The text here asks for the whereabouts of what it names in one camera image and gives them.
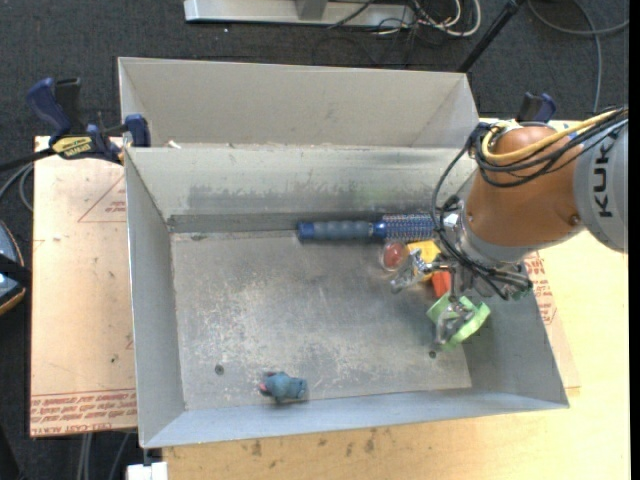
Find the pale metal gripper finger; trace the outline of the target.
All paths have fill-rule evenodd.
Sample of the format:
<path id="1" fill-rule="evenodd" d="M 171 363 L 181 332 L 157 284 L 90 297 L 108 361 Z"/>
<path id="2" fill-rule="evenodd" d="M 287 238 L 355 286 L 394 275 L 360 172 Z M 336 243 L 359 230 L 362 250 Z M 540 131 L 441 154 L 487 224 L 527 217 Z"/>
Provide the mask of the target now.
<path id="1" fill-rule="evenodd" d="M 399 293 L 420 282 L 430 281 L 435 293 L 446 293 L 452 288 L 450 265 L 437 253 L 434 259 L 424 259 L 421 250 L 412 250 L 390 281 L 391 291 Z"/>
<path id="2" fill-rule="evenodd" d="M 437 346 L 457 346 L 469 336 L 469 324 L 476 316 L 474 305 L 469 301 L 445 301 L 432 308 L 435 324 L 434 343 Z"/>

